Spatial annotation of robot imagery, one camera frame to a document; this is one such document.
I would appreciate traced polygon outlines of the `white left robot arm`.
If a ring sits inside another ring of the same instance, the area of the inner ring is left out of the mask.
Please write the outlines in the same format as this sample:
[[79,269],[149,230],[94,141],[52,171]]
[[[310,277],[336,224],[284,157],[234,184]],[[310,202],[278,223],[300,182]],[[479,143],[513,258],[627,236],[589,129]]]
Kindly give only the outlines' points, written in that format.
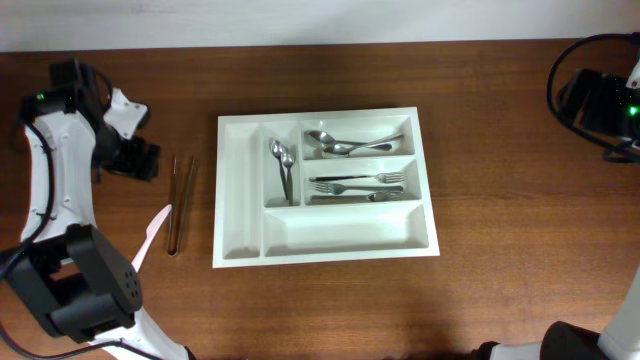
[[126,258],[98,229],[92,171],[104,167],[144,180],[157,168],[135,131],[149,117],[120,89],[103,100],[82,85],[58,85],[24,98],[18,121],[31,156],[30,204],[18,247],[2,253],[1,277],[51,337],[105,350],[117,359],[190,359],[143,306],[139,272],[166,217],[149,224]]

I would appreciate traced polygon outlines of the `small steel teaspoon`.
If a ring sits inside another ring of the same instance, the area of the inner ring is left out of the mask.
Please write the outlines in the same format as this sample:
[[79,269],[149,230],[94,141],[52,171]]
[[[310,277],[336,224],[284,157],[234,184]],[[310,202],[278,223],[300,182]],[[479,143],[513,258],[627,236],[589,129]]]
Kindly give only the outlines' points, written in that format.
[[281,154],[281,161],[286,169],[286,186],[287,186],[287,194],[288,194],[288,204],[290,206],[294,205],[294,186],[293,186],[293,177],[292,177],[292,168],[295,164],[295,159],[293,154],[289,151],[288,148],[284,148]]
[[278,161],[280,179],[281,179],[281,184],[282,184],[283,191],[284,191],[284,196],[285,196],[285,199],[288,200],[289,199],[289,193],[288,193],[288,189],[287,189],[286,175],[285,175],[285,172],[284,172],[284,167],[283,167],[282,158],[281,158],[282,153],[283,153],[283,147],[282,147],[281,143],[278,140],[276,140],[276,139],[272,139],[271,140],[270,152],[274,156],[274,158]]

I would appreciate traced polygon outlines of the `long steel tongs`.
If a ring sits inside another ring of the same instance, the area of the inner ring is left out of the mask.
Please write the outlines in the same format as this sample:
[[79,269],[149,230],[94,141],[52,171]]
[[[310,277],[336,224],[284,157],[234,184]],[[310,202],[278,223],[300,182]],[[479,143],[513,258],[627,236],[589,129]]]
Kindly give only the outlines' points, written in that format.
[[197,172],[197,156],[195,154],[191,156],[184,184],[180,183],[179,169],[178,158],[173,156],[169,178],[169,204],[172,206],[172,210],[169,216],[166,249],[167,254],[171,257],[177,256],[180,251],[183,237],[182,224],[188,217]]

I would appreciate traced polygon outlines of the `white plastic knife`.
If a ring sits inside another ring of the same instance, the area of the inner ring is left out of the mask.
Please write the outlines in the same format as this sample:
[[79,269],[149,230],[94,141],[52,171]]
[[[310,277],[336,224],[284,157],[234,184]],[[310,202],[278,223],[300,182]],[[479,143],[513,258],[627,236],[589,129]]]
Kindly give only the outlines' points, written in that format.
[[173,206],[171,204],[166,205],[162,208],[155,217],[151,220],[145,230],[145,239],[140,246],[138,252],[134,256],[131,261],[131,265],[133,266],[136,272],[139,272],[142,264],[146,258],[146,255],[158,233],[162,225],[164,224],[166,218],[171,214]]

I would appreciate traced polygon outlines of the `steel tablespoon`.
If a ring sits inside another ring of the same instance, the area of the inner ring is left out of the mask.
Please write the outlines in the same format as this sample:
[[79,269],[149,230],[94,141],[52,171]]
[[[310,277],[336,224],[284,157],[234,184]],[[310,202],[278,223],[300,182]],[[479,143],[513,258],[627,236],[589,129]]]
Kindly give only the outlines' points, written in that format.
[[321,150],[321,154],[326,157],[348,157],[356,150],[360,149],[372,149],[378,151],[390,151],[393,148],[392,143],[396,140],[401,140],[404,138],[404,135],[400,132],[389,135],[387,137],[371,141],[368,143],[360,144],[360,145],[351,145],[347,146],[344,144],[331,145],[329,147],[325,147]]
[[[318,145],[323,149],[336,144],[346,145],[347,147],[355,147],[355,146],[360,146],[365,144],[362,142],[338,141],[328,133],[320,130],[307,130],[304,132],[304,137],[312,145]],[[383,143],[375,146],[369,146],[368,148],[371,148],[374,150],[381,150],[381,151],[390,151],[392,147],[393,146],[390,143]]]

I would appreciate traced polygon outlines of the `steel fork horizontal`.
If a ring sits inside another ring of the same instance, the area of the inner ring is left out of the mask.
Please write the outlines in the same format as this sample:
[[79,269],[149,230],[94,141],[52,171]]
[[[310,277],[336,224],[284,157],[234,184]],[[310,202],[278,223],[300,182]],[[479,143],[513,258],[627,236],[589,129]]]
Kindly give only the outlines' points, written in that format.
[[309,177],[310,182],[332,182],[342,180],[356,180],[356,179],[374,179],[375,181],[383,184],[399,183],[405,180],[405,176],[402,172],[390,172],[379,173],[375,175],[342,175],[342,176],[324,176],[324,177]]

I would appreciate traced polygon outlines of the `steel fork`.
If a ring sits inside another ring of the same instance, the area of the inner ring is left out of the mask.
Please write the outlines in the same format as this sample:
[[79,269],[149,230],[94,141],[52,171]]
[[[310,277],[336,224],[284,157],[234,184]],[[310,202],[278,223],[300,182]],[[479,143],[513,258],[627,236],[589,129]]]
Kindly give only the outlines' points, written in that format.
[[402,192],[374,192],[368,195],[313,195],[310,197],[311,204],[346,204],[361,202],[385,202],[395,200],[403,195]]

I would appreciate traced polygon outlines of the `steel fork slanted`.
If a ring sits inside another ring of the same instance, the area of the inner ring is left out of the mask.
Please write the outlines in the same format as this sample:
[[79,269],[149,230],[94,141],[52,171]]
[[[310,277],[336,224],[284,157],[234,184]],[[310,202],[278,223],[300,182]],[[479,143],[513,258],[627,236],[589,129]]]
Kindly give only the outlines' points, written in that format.
[[362,185],[342,185],[338,183],[313,182],[311,187],[321,193],[330,195],[341,195],[347,191],[369,191],[369,192],[403,192],[402,186],[362,186]]

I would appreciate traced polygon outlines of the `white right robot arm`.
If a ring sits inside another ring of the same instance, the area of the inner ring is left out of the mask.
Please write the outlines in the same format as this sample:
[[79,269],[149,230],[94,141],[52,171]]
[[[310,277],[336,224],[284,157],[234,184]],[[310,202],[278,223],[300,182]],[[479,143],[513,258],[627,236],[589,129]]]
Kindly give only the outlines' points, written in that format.
[[[626,77],[593,69],[578,69],[559,90],[556,73],[579,48],[601,41],[639,46],[639,34],[603,33],[580,39],[552,64],[546,81],[546,102],[552,116],[566,129],[600,147],[610,164],[639,163],[639,66]],[[473,351],[476,359],[619,359],[639,357],[639,272],[611,320],[600,332],[556,321],[538,342],[485,342]]]

